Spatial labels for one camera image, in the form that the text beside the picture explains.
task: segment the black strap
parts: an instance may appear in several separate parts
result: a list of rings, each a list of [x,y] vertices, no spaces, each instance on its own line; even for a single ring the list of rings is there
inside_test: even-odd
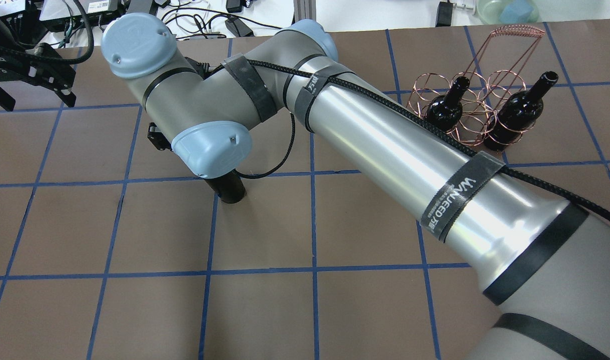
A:
[[[309,112],[311,111],[312,105],[314,105],[314,100],[316,100],[318,94],[323,90],[329,78],[345,73],[353,74],[353,71],[346,68],[344,65],[333,63],[314,73],[314,75],[309,78],[307,85],[300,89],[296,98],[296,103],[294,104],[293,113],[298,120],[303,123],[308,132],[314,132],[311,127],[309,127]]]
[[[483,295],[496,305],[506,301],[563,246],[587,216],[586,210],[568,205],[483,291]]]
[[[445,242],[463,208],[503,166],[503,162],[484,151],[474,155],[433,196],[423,213],[421,225]]]
[[[294,66],[294,69],[300,70],[300,67],[302,67],[309,60],[317,58],[317,57],[323,57],[323,56],[324,56],[323,54],[308,55],[304,59],[300,60]],[[293,73],[290,73],[289,75],[287,75],[287,80],[285,81],[285,86],[282,87],[282,103],[285,105],[285,107],[287,105],[287,90],[289,89],[289,84],[291,84],[291,79],[293,79],[293,77],[294,77]]]
[[[163,80],[169,78],[172,75],[176,75],[179,73],[196,73],[196,71],[194,69],[188,68],[188,67],[176,67],[176,68],[165,71],[164,73],[161,73],[160,75],[158,75],[158,77],[156,79],[154,79],[151,82],[151,84],[149,84],[147,89],[145,89],[145,93],[143,94],[142,105],[143,105],[143,109],[145,109],[145,111],[147,111],[147,99],[149,99],[149,95],[151,95],[151,92],[154,91],[154,89],[160,83],[162,83]]]
[[[242,54],[236,54],[222,63],[223,68],[238,82],[256,107],[261,123],[274,116],[278,109],[263,78]]]
[[[565,330],[523,314],[502,314],[494,328],[525,335],[547,346],[567,360],[610,360],[604,353]]]

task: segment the blue sponge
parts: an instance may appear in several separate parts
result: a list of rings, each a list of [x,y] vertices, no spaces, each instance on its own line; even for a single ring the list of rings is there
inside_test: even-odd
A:
[[[505,7],[499,20],[503,24],[526,23],[534,11],[534,7],[527,0],[514,0]]]

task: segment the dark wine bottle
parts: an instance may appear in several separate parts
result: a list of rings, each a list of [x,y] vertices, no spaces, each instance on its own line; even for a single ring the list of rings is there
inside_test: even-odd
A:
[[[460,104],[460,99],[467,89],[469,89],[469,79],[465,76],[456,78],[445,95],[436,96],[431,101],[424,119],[443,132],[452,130],[463,115],[463,105]]]
[[[558,81],[558,74],[547,71],[529,90],[509,96],[496,116],[496,124],[484,140],[485,146],[494,151],[503,151],[529,129],[543,112],[543,96]]]

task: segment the bottle neck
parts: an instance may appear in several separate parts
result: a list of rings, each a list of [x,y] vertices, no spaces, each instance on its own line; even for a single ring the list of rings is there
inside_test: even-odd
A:
[[[458,77],[451,85],[451,89],[445,94],[445,104],[449,107],[455,107],[463,97],[463,94],[469,89],[469,79],[464,76]]]
[[[531,103],[535,103],[540,100],[549,89],[558,81],[557,73],[554,71],[547,71],[540,76],[536,84],[527,91],[525,99]]]

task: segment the white table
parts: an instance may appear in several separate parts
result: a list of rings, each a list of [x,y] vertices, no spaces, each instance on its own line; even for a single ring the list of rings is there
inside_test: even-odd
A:
[[[187,0],[172,0],[172,4]],[[539,21],[571,21],[588,19],[610,19],[610,0],[533,0],[540,12]],[[430,28],[435,25],[436,10],[439,0],[317,0],[316,20],[328,32],[359,32],[368,30],[399,28]],[[474,0],[455,0],[457,3],[472,4]],[[225,12],[226,0],[196,0],[195,7],[204,7]],[[159,18],[168,10],[159,9]],[[183,10],[180,14],[194,14],[195,10]],[[254,19],[260,23],[288,27],[294,13],[293,0],[256,0],[250,8],[243,9],[237,15]],[[179,19],[181,25],[190,29],[185,18]],[[452,25],[480,25],[483,22],[469,11],[454,9]],[[248,23],[256,36],[268,36],[276,30]],[[179,37],[187,35],[174,23],[169,28]],[[232,37],[233,34],[224,25],[224,19],[213,22],[213,30]],[[94,28],[95,44],[101,43],[102,32]],[[44,41],[56,43],[63,38],[62,32],[47,34]],[[68,47],[87,45],[87,35],[79,31]]]

